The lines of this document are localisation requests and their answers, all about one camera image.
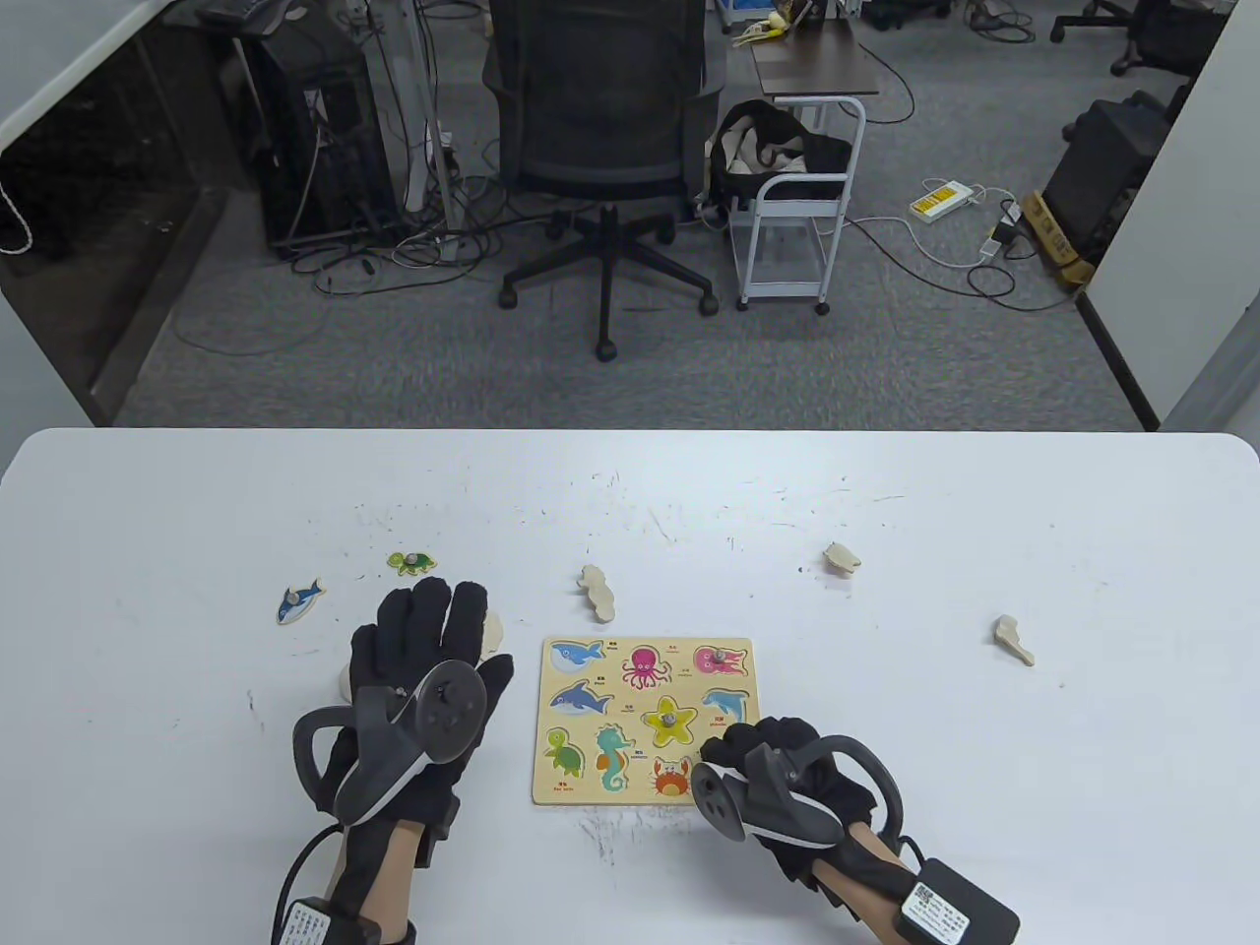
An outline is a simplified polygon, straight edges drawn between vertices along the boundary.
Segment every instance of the forearm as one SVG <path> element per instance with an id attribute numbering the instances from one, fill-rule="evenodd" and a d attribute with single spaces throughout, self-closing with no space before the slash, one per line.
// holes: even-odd
<path id="1" fill-rule="evenodd" d="M 849 837 L 881 859 L 905 866 L 897 859 L 897 854 L 888 849 L 866 824 L 853 824 L 849 828 Z M 857 912 L 858 917 L 867 924 L 882 945 L 907 945 L 906 940 L 897 935 L 892 924 L 893 917 L 901 908 L 900 902 L 886 900 L 883 896 L 868 890 L 856 879 L 850 879 L 830 863 L 824 863 L 822 859 L 814 861 L 814 877 L 844 900 L 844 905 Z"/>
<path id="2" fill-rule="evenodd" d="M 383 945 L 402 941 L 407 935 L 407 914 L 411 908 L 411 879 L 416 872 L 416 850 L 425 828 L 421 824 L 399 823 L 389 837 L 381 869 L 363 901 L 359 915 L 381 926 Z M 336 858 L 336 869 L 328 886 L 328 898 L 333 896 L 341 869 L 345 867 L 345 842 Z"/>

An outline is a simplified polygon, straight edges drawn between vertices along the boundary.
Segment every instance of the wooden puzzle board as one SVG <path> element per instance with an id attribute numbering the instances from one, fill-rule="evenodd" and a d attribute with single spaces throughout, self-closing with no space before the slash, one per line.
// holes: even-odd
<path id="1" fill-rule="evenodd" d="M 761 718 L 751 640 L 553 636 L 542 665 L 536 804 L 689 804 L 701 745 Z"/>

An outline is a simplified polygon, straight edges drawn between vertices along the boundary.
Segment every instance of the black glove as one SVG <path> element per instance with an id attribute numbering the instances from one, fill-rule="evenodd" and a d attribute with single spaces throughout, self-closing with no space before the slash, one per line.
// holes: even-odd
<path id="1" fill-rule="evenodd" d="M 352 643 L 350 692 L 360 687 L 387 685 L 399 694 L 410 693 L 433 667 L 460 659 L 476 667 L 481 658 L 481 634 L 486 596 L 481 585 L 465 581 L 451 588 L 440 577 L 426 577 L 411 591 L 391 591 L 377 610 L 377 622 L 360 626 Z M 512 682 L 512 656 L 500 654 L 478 667 L 485 683 L 489 722 L 499 697 Z M 467 767 L 472 751 L 481 743 L 485 723 L 472 745 L 446 765 L 428 765 L 391 800 L 373 820 L 442 824 L 455 799 L 451 790 Z M 336 789 L 359 757 L 354 730 L 344 728 L 333 745 L 328 770 L 320 780 L 316 806 L 331 814 Z M 422 843 L 427 857 L 432 844 Z"/>
<path id="2" fill-rule="evenodd" d="M 818 740 L 818 730 L 800 718 L 764 718 L 756 726 L 737 723 L 726 730 L 721 738 L 709 738 L 701 747 L 701 759 L 722 767 L 733 767 L 746 775 L 743 760 L 761 743 L 771 748 L 801 748 Z M 856 823 L 871 824 L 874 795 L 857 781 L 839 772 L 835 760 L 828 755 L 806 767 L 793 790 L 819 801 L 832 810 L 845 830 Z M 780 869 L 789 879 L 818 888 L 813 866 L 815 859 L 830 859 L 830 850 L 805 849 L 790 843 L 767 840 L 759 837 L 762 847 L 775 854 Z"/>

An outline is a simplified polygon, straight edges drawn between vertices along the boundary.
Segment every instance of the blue shark puzzle piece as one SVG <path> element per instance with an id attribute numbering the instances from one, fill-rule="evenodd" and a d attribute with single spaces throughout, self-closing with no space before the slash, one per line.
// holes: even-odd
<path id="1" fill-rule="evenodd" d="M 736 722 L 743 721 L 743 706 L 748 698 L 746 692 L 732 692 L 730 689 L 709 689 L 704 693 L 704 704 L 712 706 L 723 716 L 731 716 Z"/>
<path id="2" fill-rule="evenodd" d="M 311 581 L 310 587 L 302 590 L 290 587 L 280 600 L 280 610 L 276 611 L 276 622 L 281 626 L 292 624 L 311 609 L 321 593 L 324 593 L 324 588 L 319 586 L 318 577 Z"/>
<path id="3" fill-rule="evenodd" d="M 596 696 L 590 689 L 590 680 L 583 679 L 556 694 L 551 707 L 566 716 L 604 716 L 607 713 L 611 696 Z"/>
<path id="4" fill-rule="evenodd" d="M 581 643 L 553 643 L 551 645 L 552 665 L 561 673 L 572 675 L 581 673 L 587 663 L 604 659 L 604 640 L 587 645 Z"/>

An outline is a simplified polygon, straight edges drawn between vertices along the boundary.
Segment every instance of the cardboard box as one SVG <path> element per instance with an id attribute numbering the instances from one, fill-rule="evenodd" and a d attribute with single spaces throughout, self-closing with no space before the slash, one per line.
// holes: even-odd
<path id="1" fill-rule="evenodd" d="M 1067 237 L 1062 227 L 1050 212 L 1046 200 L 1040 190 L 1033 190 L 1023 199 L 1023 212 L 1037 242 L 1041 243 L 1042 253 L 1055 272 L 1056 278 L 1071 289 L 1082 286 L 1094 277 L 1094 263 L 1081 258 Z"/>

